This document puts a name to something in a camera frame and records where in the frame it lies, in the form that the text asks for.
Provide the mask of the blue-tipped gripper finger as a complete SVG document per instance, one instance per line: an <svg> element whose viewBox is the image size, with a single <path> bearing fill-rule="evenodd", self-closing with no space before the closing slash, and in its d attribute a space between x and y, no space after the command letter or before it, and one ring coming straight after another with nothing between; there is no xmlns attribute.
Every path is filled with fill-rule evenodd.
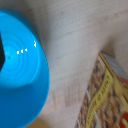
<svg viewBox="0 0 128 128"><path fill-rule="evenodd" d="M2 69L4 63L5 63L5 53L4 53L2 37L0 33L0 69Z"/></svg>

